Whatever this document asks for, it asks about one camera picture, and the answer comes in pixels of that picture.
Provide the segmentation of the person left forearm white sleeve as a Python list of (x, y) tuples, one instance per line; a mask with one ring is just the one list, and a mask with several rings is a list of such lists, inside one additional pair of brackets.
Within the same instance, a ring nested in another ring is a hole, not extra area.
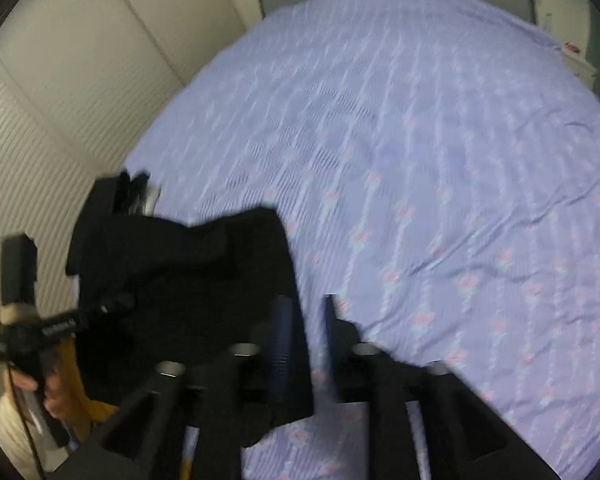
[[(30, 422), (27, 423), (27, 428), (44, 471), (53, 472), (68, 458), (67, 451), (63, 448), (56, 448), (56, 450), (49, 448), (36, 427)], [(6, 393), (0, 399), (0, 447), (23, 478), (41, 478), (36, 469), (27, 431), (24, 430), (17, 410)]]

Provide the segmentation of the person left hand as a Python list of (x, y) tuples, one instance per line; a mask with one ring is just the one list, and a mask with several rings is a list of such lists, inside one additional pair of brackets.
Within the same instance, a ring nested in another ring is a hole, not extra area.
[[(22, 411), (24, 420), (33, 422), (31, 411), (23, 400), (23, 393), (35, 392), (38, 383), (20, 370), (3, 373), (7, 399)], [(71, 426), (85, 424), (91, 420), (88, 414), (78, 366), (76, 365), (76, 349), (72, 339), (64, 340), (57, 348), (57, 361), (53, 370), (46, 376), (44, 387), (44, 408), (53, 418), (68, 422)]]

